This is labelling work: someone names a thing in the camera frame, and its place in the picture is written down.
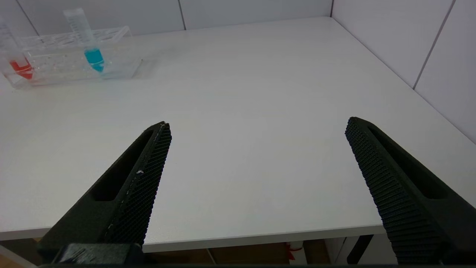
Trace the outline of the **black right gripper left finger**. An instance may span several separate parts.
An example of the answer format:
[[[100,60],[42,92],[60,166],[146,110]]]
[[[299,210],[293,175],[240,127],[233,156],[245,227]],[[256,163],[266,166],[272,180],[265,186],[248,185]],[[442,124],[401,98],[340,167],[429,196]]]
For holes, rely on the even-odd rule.
[[[171,145],[170,125],[148,127],[54,224],[39,248],[70,243],[144,244]]]

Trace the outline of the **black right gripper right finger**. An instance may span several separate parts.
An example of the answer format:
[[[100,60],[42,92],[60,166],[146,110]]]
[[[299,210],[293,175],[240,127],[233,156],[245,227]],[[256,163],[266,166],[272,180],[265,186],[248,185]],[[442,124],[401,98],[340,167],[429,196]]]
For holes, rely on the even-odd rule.
[[[475,208],[373,123],[345,129],[399,265],[474,266]]]

